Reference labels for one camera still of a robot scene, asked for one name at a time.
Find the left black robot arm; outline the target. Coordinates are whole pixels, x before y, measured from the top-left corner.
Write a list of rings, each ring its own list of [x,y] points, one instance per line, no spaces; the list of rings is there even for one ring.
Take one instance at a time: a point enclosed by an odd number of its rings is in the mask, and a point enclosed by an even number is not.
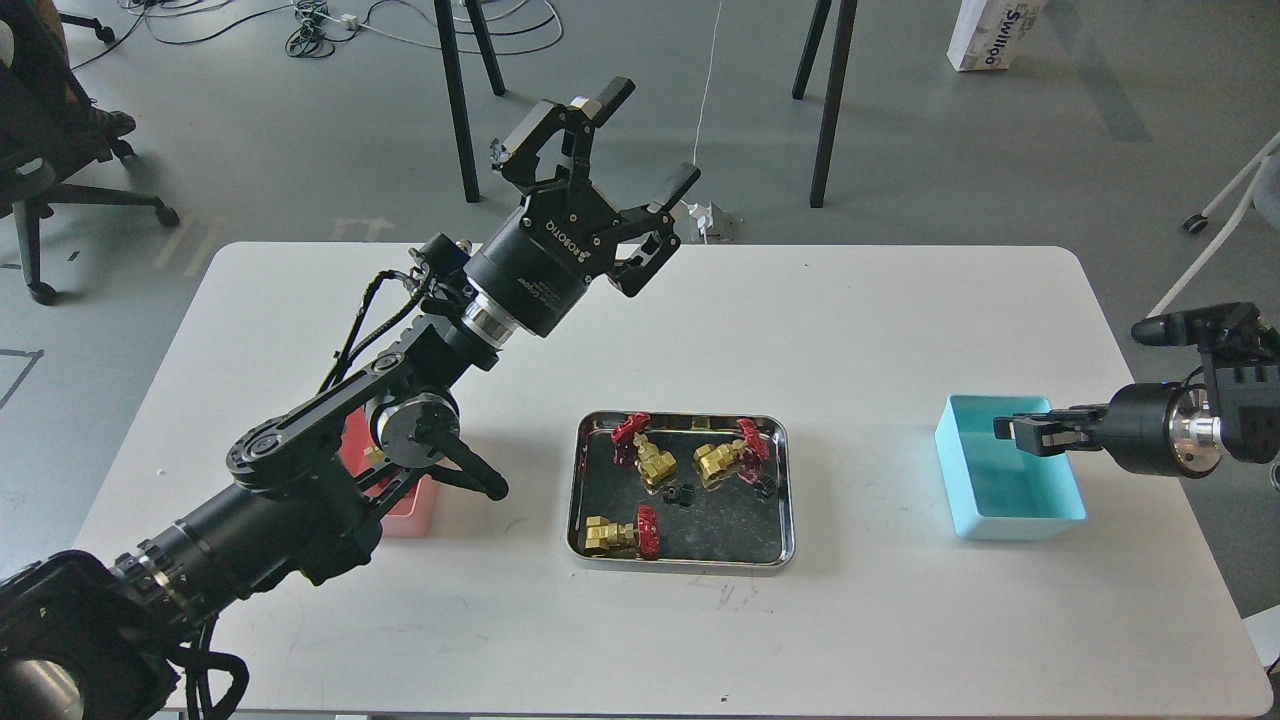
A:
[[[520,206],[477,251],[443,234],[416,249],[412,323],[358,370],[344,351],[311,400],[247,430],[229,487],[113,565],[70,550],[5,579],[3,716],[148,719],[182,688],[188,717],[228,719],[250,671],[211,648],[227,607],[294,571],[319,585],[369,564],[422,478],[504,498],[460,437],[451,387],[493,368],[515,331],[548,336],[600,275],[637,295],[680,246],[672,211],[695,165],[623,210],[590,178],[596,132],[634,88],[616,77],[595,97],[540,101],[493,142]]]

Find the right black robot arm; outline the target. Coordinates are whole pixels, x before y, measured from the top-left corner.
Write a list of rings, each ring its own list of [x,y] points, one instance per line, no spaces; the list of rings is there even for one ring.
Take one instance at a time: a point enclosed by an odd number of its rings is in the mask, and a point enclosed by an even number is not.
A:
[[[1277,331],[1251,302],[1146,318],[1135,342],[1193,346],[1198,382],[1138,383],[1108,402],[997,416],[992,429],[1027,454],[1106,451],[1129,473],[1204,478],[1226,456],[1267,464],[1277,456]]]

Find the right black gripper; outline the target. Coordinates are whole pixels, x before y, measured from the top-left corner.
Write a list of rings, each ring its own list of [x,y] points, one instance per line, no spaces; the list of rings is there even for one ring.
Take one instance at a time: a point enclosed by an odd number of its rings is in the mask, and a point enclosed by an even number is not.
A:
[[[1015,421],[1057,425],[1012,425]],[[1094,434],[1087,432],[1096,427]],[[1139,383],[1120,388],[1107,404],[1076,405],[993,419],[995,433],[1037,457],[1106,450],[1139,475],[1207,477],[1222,461],[1221,421],[1203,384]]]

